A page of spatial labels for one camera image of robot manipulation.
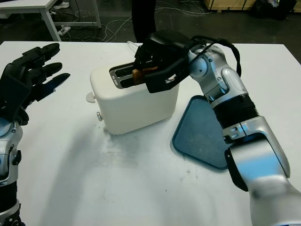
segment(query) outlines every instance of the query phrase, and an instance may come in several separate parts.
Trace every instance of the black pants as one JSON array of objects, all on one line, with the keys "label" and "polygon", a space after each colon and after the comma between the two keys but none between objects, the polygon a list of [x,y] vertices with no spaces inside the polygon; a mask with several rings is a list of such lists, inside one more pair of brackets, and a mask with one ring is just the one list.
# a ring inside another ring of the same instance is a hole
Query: black pants
[{"label": "black pants", "polygon": [[156,31],[155,24],[156,0],[132,0],[132,20],[137,42]]}]

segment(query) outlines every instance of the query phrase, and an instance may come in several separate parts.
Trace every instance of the blue tray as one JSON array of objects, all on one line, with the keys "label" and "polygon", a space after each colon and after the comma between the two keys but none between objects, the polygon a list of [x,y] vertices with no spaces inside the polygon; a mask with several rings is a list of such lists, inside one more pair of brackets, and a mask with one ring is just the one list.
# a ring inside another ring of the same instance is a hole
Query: blue tray
[{"label": "blue tray", "polygon": [[194,96],[173,136],[175,149],[218,169],[226,169],[224,152],[230,147],[222,138],[222,127],[203,96]]}]

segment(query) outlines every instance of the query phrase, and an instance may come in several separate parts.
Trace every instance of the wire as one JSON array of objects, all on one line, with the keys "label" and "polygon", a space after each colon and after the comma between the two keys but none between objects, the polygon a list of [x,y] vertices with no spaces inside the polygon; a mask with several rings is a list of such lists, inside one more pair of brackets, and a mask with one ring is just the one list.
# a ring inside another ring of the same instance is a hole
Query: wire
[{"label": "wire", "polygon": [[130,50],[135,54],[137,52],[137,49],[139,48],[139,45],[132,41],[127,41],[127,46],[130,48]]},{"label": "wire", "polygon": [[75,0],[75,3],[76,3],[76,6],[77,6],[77,10],[78,10],[78,12],[79,12],[79,21],[80,21],[80,10],[79,10],[79,5],[78,5],[78,3],[77,3],[77,0]]},{"label": "wire", "polygon": [[[121,20],[121,21],[124,21],[123,23],[122,23],[122,25],[117,29],[117,31],[106,41],[106,42],[109,42],[114,36],[115,36],[115,39],[112,41],[112,42],[114,42],[115,40],[116,40],[116,38],[117,38],[117,36],[116,36],[116,34],[118,33],[118,31],[122,28],[122,26],[123,25],[125,25],[127,22],[129,22],[130,21],[130,19],[131,19],[132,17],[130,16],[127,20]],[[115,21],[120,21],[120,20],[113,20],[113,21],[111,21],[111,22],[109,22],[108,24],[107,24],[107,27],[111,24],[111,23],[113,23],[113,22],[115,22]]]},{"label": "wire", "polygon": [[91,13],[88,11],[88,10],[85,10],[85,9],[81,9],[81,10],[78,10],[78,11],[76,11],[75,12],[75,15],[78,13],[78,14],[80,14],[80,12],[87,12],[87,15],[86,16],[81,16],[80,18],[87,18],[87,17],[89,17],[89,16],[91,16]]},{"label": "wire", "polygon": [[[196,1],[196,0],[183,0],[183,1],[181,1],[181,2],[191,2],[191,3],[193,3],[194,6],[197,7],[197,9],[200,10],[201,12],[192,12],[192,11],[180,9],[180,8],[175,7],[174,5],[172,5],[172,4],[170,4],[170,3],[167,3],[167,2],[164,2],[164,1],[161,1],[161,0],[158,0],[157,2],[161,2],[161,3],[167,4],[167,5],[171,6],[171,7],[157,6],[157,7],[155,8],[155,14],[161,12],[161,11],[164,10],[164,9],[177,10],[177,11],[180,11],[181,13],[183,13],[183,14],[186,14],[186,15],[192,16],[192,17],[199,17],[199,16],[204,16],[205,14],[211,14],[211,12],[210,12],[210,13],[205,13],[204,10],[203,10],[202,8],[198,7],[197,4],[196,4],[196,2],[198,2],[198,1]],[[89,11],[87,11],[87,10],[80,10],[80,9],[79,9],[77,0],[75,0],[75,3],[76,3],[76,5],[77,5],[78,11],[74,12],[73,9],[71,8],[73,14],[70,14],[70,13],[67,13],[67,12],[64,12],[64,11],[58,11],[58,10],[57,10],[58,14],[60,14],[60,15],[64,15],[64,14],[65,14],[65,15],[68,15],[68,16],[73,16],[73,19],[76,18],[75,20],[73,20],[74,22],[79,21],[81,18],[85,18],[85,17],[90,16],[90,12],[89,12]],[[87,16],[81,16],[80,13],[83,12],[83,11],[86,11],[86,12],[87,12]],[[109,22],[108,24],[106,24],[106,25],[102,24],[102,26],[105,27],[105,30],[104,30],[105,37],[104,37],[104,38],[98,38],[98,37],[95,37],[95,36],[89,36],[89,37],[85,37],[85,38],[83,38],[83,39],[80,39],[80,38],[73,38],[73,37],[71,37],[71,39],[82,40],[82,41],[97,40],[97,41],[103,41],[103,42],[115,42],[116,39],[117,39],[117,33],[120,31],[120,29],[121,29],[127,22],[132,22],[132,21],[131,21],[131,18],[132,18],[132,17],[130,16],[130,17],[129,17],[128,19],[126,19],[126,20],[113,20],[113,21],[110,21],[110,22]],[[112,30],[109,29],[109,25],[111,25],[111,24],[114,23],[114,22],[118,22],[118,21],[122,21],[123,23],[118,27],[118,29],[117,29],[115,32],[113,32]],[[84,29],[84,28],[86,28],[86,26],[81,27],[81,28],[74,28],[74,27],[73,27],[74,30],[79,30],[79,29]],[[112,35],[111,35],[110,37],[108,37],[107,32],[110,32]]]},{"label": "wire", "polygon": [[210,48],[213,44],[218,43],[221,44],[223,46],[226,46],[228,48],[230,48],[233,52],[233,55],[236,59],[237,62],[237,66],[236,66],[236,72],[239,75],[239,77],[241,76],[241,65],[240,65],[240,54],[239,54],[239,50],[228,40],[226,39],[214,39],[214,38],[209,38],[206,36],[202,36],[202,35],[196,35],[193,36],[191,38],[191,40],[211,40],[212,43],[209,46],[206,46],[202,52],[200,52],[195,58],[193,58],[192,61],[190,61],[189,66],[200,56],[202,55],[208,48]]}]

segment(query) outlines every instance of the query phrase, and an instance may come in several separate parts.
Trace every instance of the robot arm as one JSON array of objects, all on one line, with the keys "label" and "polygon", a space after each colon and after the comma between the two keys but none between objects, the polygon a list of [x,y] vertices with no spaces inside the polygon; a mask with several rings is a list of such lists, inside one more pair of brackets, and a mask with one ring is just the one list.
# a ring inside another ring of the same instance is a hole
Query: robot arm
[{"label": "robot arm", "polygon": [[27,106],[53,93],[70,76],[63,73],[43,83],[62,68],[61,63],[43,67],[59,50],[58,43],[31,49],[8,64],[0,78],[0,226],[24,226],[16,198],[21,161],[17,146],[23,135],[21,126],[29,120]]},{"label": "robot arm", "polygon": [[287,180],[288,160],[240,79],[238,50],[225,40],[214,42],[232,49],[237,71],[213,43],[207,46],[203,40],[160,31],[137,50],[134,84],[145,82],[153,93],[171,89],[188,75],[196,80],[222,126],[225,142],[232,144],[225,158],[233,183],[249,191],[253,225],[301,224],[301,194]]}]

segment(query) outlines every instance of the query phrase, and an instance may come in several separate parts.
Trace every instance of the desk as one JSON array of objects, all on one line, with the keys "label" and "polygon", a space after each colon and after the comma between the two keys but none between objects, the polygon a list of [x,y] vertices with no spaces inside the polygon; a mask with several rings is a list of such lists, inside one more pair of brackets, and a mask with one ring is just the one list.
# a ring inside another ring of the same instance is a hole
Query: desk
[{"label": "desk", "polygon": [[[4,42],[0,74],[21,53],[49,42]],[[249,194],[227,170],[214,171],[173,151],[171,138],[199,85],[180,85],[174,115],[111,136],[86,102],[89,75],[102,65],[131,60],[125,43],[63,42],[49,62],[62,62],[71,77],[56,92],[28,107],[19,144],[18,199],[29,226],[250,226]],[[237,44],[242,80],[266,116],[301,190],[301,66],[284,45]],[[222,47],[235,68],[231,51]]]},{"label": "desk", "polygon": [[54,41],[61,41],[55,25],[66,26],[98,26],[101,28],[101,22],[96,0],[92,0],[96,22],[53,22],[49,9],[55,4],[56,0],[15,0],[0,3],[0,13],[41,13],[45,24]]}]

